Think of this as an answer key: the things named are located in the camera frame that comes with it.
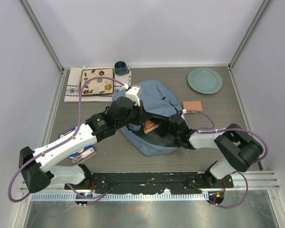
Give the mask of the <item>orange treehouse book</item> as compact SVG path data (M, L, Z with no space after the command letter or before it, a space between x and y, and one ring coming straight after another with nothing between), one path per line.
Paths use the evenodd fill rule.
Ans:
M145 123L144 123L144 128L143 128L143 132L145 134L157 129L160 125L161 125L162 121L152 121L152 120L147 120Z

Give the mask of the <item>blue fabric backpack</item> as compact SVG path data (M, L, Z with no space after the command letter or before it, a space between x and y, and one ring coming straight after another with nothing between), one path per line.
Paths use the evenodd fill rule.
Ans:
M181 106L174 94L160 81L149 80L137 84L141 87L140 101L143 103L143 123L139 126L128 124L121 128L125 137L146 156L168 154L178 148L163 146L163 117L180 114ZM145 134L144 123L147 120L162 121L161 125Z

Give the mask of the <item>blue cartoon book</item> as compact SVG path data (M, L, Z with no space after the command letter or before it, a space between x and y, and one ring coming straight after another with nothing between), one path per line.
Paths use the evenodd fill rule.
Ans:
M88 158L95 156L97 154L96 150L92 145L86 146L79 149L75 153L69 155L69 160L73 166L83 163Z

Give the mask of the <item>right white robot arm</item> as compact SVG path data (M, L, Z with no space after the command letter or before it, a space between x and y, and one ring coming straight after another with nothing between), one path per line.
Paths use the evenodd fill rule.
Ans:
M204 182L209 187L217 187L226 176L234 172L246 172L249 167L266 156L268 146L259 143L260 136L237 124L226 128L205 131L189 128L180 114L162 117L168 134L172 135L176 144L189 150L212 148L218 149L223 158L210 165L204 173Z

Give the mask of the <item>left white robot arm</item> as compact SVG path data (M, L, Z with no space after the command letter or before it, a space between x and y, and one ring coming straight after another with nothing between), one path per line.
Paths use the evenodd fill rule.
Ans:
M127 124L138 124L143 114L142 102L120 97L104 112L94 114L75 130L46 146L20 151L19 169L29 193L37 193L51 184L70 184L77 189L88 189L91 171L83 164L58 166L76 151L113 136Z

